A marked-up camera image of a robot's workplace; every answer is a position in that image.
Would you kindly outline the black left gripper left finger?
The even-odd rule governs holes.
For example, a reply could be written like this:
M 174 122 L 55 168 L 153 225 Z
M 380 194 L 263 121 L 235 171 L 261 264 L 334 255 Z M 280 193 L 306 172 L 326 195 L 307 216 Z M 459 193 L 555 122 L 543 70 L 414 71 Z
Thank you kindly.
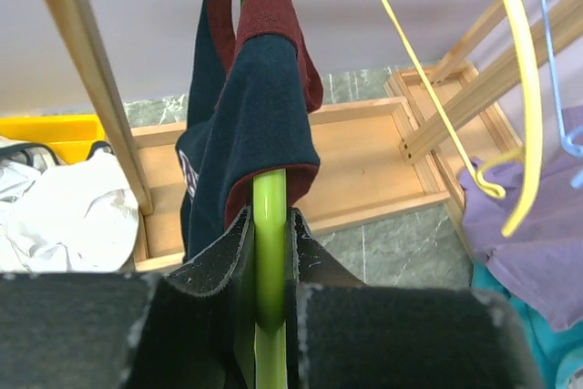
M 5 273 L 4 388 L 251 388 L 248 210 L 175 271 Z

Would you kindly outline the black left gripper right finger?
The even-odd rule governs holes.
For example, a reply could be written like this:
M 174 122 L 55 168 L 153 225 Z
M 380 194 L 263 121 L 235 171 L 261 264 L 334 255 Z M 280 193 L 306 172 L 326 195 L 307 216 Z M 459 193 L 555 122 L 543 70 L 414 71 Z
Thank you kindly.
M 368 286 L 289 209 L 285 228 L 290 388 L 541 388 L 507 299 L 484 289 Z

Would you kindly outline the navy maroon tank top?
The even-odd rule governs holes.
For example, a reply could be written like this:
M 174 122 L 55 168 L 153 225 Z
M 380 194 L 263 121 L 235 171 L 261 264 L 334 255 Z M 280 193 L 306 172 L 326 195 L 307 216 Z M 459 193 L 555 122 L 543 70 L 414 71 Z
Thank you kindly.
M 308 116 L 322 97 L 292 0 L 245 0 L 238 19 L 231 0 L 203 0 L 187 125 L 176 144 L 188 258 L 231 225 L 256 175 L 284 169 L 289 204 L 310 190 L 320 159 Z

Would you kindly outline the green hanger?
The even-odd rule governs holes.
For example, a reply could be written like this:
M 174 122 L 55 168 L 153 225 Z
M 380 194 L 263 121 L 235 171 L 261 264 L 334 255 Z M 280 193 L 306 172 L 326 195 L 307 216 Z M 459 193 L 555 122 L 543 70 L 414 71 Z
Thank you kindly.
M 284 321 L 286 171 L 253 177 L 256 388 L 287 388 Z

